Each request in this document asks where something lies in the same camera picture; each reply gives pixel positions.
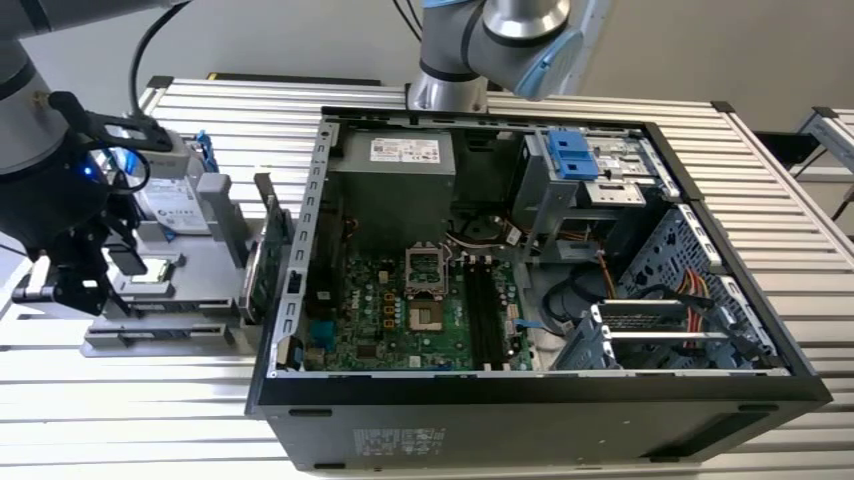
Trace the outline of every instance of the black cable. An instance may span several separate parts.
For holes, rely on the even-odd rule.
[[[125,150],[128,150],[133,155],[136,155],[136,158],[138,159],[138,163],[142,165],[142,169],[145,170],[145,174],[142,176],[142,181],[134,187],[113,188],[110,193],[116,195],[133,195],[136,192],[141,191],[142,188],[145,188],[145,186],[148,185],[148,181],[150,180],[150,163],[148,162],[148,159],[141,153],[138,153],[138,150],[132,148],[125,148]],[[121,169],[116,169],[116,170],[118,172],[118,175],[124,175],[124,172],[121,171]]]
[[[806,162],[806,164],[803,165],[803,168],[800,170],[798,170],[798,173],[795,173],[791,178],[798,178],[800,176],[800,174],[806,171],[807,168],[810,168],[812,166],[812,164],[815,163],[815,160],[818,160],[819,158],[822,158],[824,156],[824,154],[827,153],[827,149],[822,149],[820,153],[818,155],[815,155],[808,162]]]
[[[412,35],[415,35],[415,38],[420,42],[421,36],[417,34],[417,30],[415,30],[415,27],[412,26],[412,22],[409,22],[409,17],[405,16],[405,13],[403,12],[403,8],[400,8],[400,4],[397,3],[397,0],[391,0],[391,1],[395,4],[395,8],[397,9],[400,18],[403,18],[403,21],[405,22],[405,26],[409,27],[409,31],[412,32]]]
[[[835,222],[836,220],[839,220],[839,217],[842,216],[842,214],[844,213],[844,209],[848,207],[848,201],[846,200],[844,202],[842,202],[842,204],[839,205],[839,208],[836,208],[836,211],[832,212],[832,216],[830,217],[830,219]]]
[[[569,277],[567,278],[567,281],[568,281],[567,286],[572,290],[572,293],[575,293],[575,295],[577,295],[579,298],[584,300],[587,303],[589,303],[591,305],[593,303],[599,303],[600,301],[605,300],[607,296],[595,294],[589,290],[587,290],[583,286],[577,284],[577,279],[587,272],[596,270],[597,268],[599,268],[597,263],[584,263],[572,269],[572,271],[569,272]]]
[[[130,96],[130,111],[134,117],[144,117],[142,109],[138,106],[138,92],[136,90],[136,77],[138,76],[138,64],[142,61],[142,54],[145,53],[145,48],[148,48],[148,44],[150,40],[157,35],[157,32],[162,28],[162,26],[169,23],[172,17],[177,15],[177,13],[184,9],[184,7],[189,4],[181,3],[180,5],[174,5],[169,10],[160,16],[160,18],[154,21],[154,23],[148,27],[142,38],[140,38],[138,43],[136,44],[136,51],[133,52],[133,57],[130,59],[130,72],[128,75],[128,94]]]
[[[12,253],[18,254],[21,257],[25,257],[25,256],[26,256],[26,254],[25,254],[24,252],[21,252],[20,250],[14,250],[12,247],[6,247],[6,246],[5,246],[5,245],[2,245],[2,244],[0,244],[0,248],[1,248],[2,250],[5,250],[6,252],[12,252]]]
[[[405,4],[409,6],[409,12],[412,13],[412,20],[415,20],[415,25],[417,25],[417,29],[423,32],[424,26],[421,25],[421,22],[417,19],[417,14],[415,13],[415,7],[412,6],[412,0],[405,0]]]

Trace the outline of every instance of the wire bundle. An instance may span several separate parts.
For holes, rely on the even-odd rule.
[[[681,284],[676,289],[677,293],[687,293],[688,295],[697,296],[701,298],[708,298],[708,285],[705,284],[705,280],[703,277],[689,268],[684,269],[684,276],[681,277]],[[691,333],[697,333],[703,331],[703,317],[701,315],[693,311],[693,308],[688,306],[687,308],[688,315],[688,325],[687,330]]]

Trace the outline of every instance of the power cable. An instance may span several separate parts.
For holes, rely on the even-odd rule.
[[[178,14],[178,12],[184,9],[184,7],[189,4],[181,3],[180,5],[174,5],[166,12],[160,16],[160,18],[150,24],[148,30],[142,34],[142,38],[140,38],[138,43],[136,44],[136,50],[133,52],[133,57],[130,59],[130,72],[128,75],[128,94],[130,96],[130,111],[136,118],[141,118],[145,116],[142,113],[142,109],[138,106],[138,91],[136,89],[136,77],[138,76],[138,65],[142,61],[142,55],[145,53],[145,49],[148,48],[148,44],[150,40],[157,35],[160,29],[169,23],[169,20]]]
[[[405,0],[405,4],[409,6],[409,13],[412,13],[412,20],[415,20],[415,25],[417,25],[417,30],[423,33],[424,26],[421,25],[421,22],[417,19],[417,14],[415,13],[415,7],[412,6],[412,0]]]
[[[403,12],[403,8],[400,7],[400,4],[397,3],[397,0],[391,0],[391,1],[395,4],[395,8],[397,9],[397,13],[400,14],[400,18],[405,22],[405,26],[409,27],[409,31],[412,32],[412,35],[415,36],[415,39],[420,43],[421,36],[417,34],[417,30],[412,26],[412,22],[409,21],[409,17],[405,16],[405,13]]]

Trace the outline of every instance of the sticker on power supply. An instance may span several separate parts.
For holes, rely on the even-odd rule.
[[[444,428],[356,428],[356,454],[364,457],[439,455]]]
[[[371,161],[440,163],[439,140],[375,138],[371,140]]]

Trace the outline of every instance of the slotted metal workbench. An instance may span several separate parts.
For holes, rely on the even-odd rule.
[[[145,92],[146,110],[181,134],[204,129],[246,216],[261,213],[252,174],[272,172],[297,212],[321,105],[403,108],[403,91],[174,80]],[[492,94],[496,114],[656,122],[771,303],[826,379],[834,402],[701,466],[652,466],[651,478],[854,478],[854,247],[734,114],[709,103]],[[293,474],[265,423],[242,418],[252,358],[84,359],[86,320],[0,321],[0,472],[54,478]],[[629,478],[633,470],[415,472]]]

